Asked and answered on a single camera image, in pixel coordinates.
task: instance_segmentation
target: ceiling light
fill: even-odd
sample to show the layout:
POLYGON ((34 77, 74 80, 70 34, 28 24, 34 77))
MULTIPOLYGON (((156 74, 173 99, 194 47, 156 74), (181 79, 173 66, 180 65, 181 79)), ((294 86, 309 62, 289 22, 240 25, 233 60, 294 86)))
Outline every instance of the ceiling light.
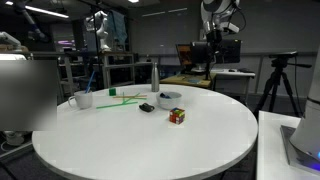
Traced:
POLYGON ((188 10, 188 8, 174 9, 174 10, 170 10, 168 12, 178 12, 178 11, 186 11, 186 10, 188 10))
POLYGON ((132 3, 137 3, 137 2, 139 2, 139 0, 128 0, 128 1, 130 1, 130 2, 132 2, 132 3))
MULTIPOLYGON (((6 4, 11 6, 11 5, 13 5, 13 2, 7 1, 6 4)), ((69 16, 66 16, 64 14, 59 14, 59 13, 55 13, 55 12, 51 12, 51 11, 47 11, 47 10, 43 10, 43 9, 39 9, 39 8, 35 8, 35 7, 31 7, 31 6, 26 6, 26 9, 29 9, 31 11, 41 12, 41 13, 44 13, 44 14, 49 14, 49 15, 52 15, 52 16, 58 16, 58 17, 62 17, 62 18, 69 18, 69 16)))
POLYGON ((145 15, 142 15, 142 17, 147 17, 147 16, 154 16, 154 15, 159 15, 159 14, 165 14, 166 12, 157 12, 157 13, 151 13, 151 14, 145 14, 145 15))

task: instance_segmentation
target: round white table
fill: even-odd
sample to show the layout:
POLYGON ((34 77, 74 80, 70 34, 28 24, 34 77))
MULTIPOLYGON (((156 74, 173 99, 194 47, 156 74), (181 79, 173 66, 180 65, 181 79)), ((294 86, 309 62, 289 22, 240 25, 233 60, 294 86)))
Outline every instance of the round white table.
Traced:
POLYGON ((39 158, 69 179, 203 179, 239 162, 253 147, 258 126, 250 110, 232 98, 200 88, 160 85, 182 94, 186 119, 176 125, 156 103, 151 85, 117 88, 117 93, 148 95, 138 104, 122 103, 108 90, 93 93, 86 110, 58 106, 57 130, 33 132, 39 158), (139 109, 149 103, 151 113, 139 109))

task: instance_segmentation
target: gray floor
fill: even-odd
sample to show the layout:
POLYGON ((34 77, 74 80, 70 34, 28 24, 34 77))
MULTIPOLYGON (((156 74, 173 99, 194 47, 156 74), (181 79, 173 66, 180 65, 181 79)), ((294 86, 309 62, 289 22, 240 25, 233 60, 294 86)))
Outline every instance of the gray floor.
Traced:
MULTIPOLYGON (((252 95, 249 97, 248 106, 254 110, 259 102, 260 97, 252 95)), ((301 108, 304 110, 305 100, 301 100, 301 108)), ((266 102, 264 110, 267 110, 269 100, 266 102)), ((294 116, 291 103, 288 98, 278 97, 275 104, 274 112, 294 116)), ((256 149, 254 148, 249 155, 240 163, 230 168, 228 171, 216 176, 207 178, 207 180, 252 180, 255 177, 255 158, 256 149)), ((34 151, 25 152, 21 155, 12 157, 4 162, 12 173, 21 180, 64 180, 63 177, 53 173, 45 167, 36 157, 34 151)), ((10 180, 7 173, 0 168, 0 180, 10 180)))

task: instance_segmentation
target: desk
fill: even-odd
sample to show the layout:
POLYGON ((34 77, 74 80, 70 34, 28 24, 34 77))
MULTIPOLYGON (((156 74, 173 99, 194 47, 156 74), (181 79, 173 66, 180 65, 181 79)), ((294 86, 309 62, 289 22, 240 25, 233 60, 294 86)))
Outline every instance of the desk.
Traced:
POLYGON ((125 86, 118 94, 145 94, 148 100, 139 104, 156 109, 146 113, 136 104, 97 110, 122 102, 106 96, 108 90, 98 91, 90 109, 58 106, 58 129, 33 132, 34 149, 48 168, 69 179, 154 180, 204 179, 232 167, 253 147, 258 125, 238 101, 188 86, 160 85, 160 90, 182 94, 181 125, 169 122, 151 85, 125 86))
POLYGON ((180 74, 176 76, 171 76, 169 78, 160 80, 161 84, 176 84, 176 85, 184 85, 184 86, 192 86, 192 87, 200 87, 200 88, 205 88, 205 89, 211 89, 211 81, 210 80, 204 80, 204 76, 193 76, 193 75, 185 75, 185 74, 180 74), (195 84, 195 83, 190 83, 188 80, 190 78, 196 78, 201 80, 200 83, 195 84))
POLYGON ((223 69, 223 71, 215 71, 212 70, 211 74, 215 74, 214 78, 214 90, 217 84, 217 76, 223 75, 223 76, 236 76, 236 77, 243 77, 246 78, 246 87, 245 87, 245 100, 244 103, 246 106, 248 106, 248 96, 249 96, 249 86, 250 86, 250 79, 254 78, 256 76, 255 73, 243 73, 243 72, 229 72, 229 69, 223 69))
POLYGON ((257 180, 320 180, 288 164, 280 127, 296 128, 299 122, 300 118, 260 111, 257 180))

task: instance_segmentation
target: tripod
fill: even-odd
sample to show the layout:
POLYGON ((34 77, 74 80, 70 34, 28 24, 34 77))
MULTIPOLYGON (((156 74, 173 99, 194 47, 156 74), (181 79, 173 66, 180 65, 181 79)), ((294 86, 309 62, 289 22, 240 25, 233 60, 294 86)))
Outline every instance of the tripod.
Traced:
POLYGON ((266 82, 266 86, 264 88, 263 95, 259 101, 259 104, 257 105, 257 107, 254 111, 254 115, 256 117, 258 117, 259 111, 263 108, 271 89, 272 89, 272 96, 271 96, 271 102, 270 102, 270 106, 269 106, 269 112, 273 111, 274 102, 277 97, 277 90, 278 90, 278 86, 280 85, 281 77, 283 78, 283 83, 285 85, 287 94, 290 97, 290 101, 291 101, 294 113, 297 117, 299 117, 299 113, 298 113, 296 104, 295 104, 293 97, 292 97, 293 92, 292 92, 289 80, 287 78, 287 74, 283 72, 283 69, 286 68, 289 64, 288 60, 289 60, 288 57, 280 56, 277 59, 272 61, 272 67, 275 67, 275 70, 271 74, 270 79, 268 79, 268 81, 266 82))

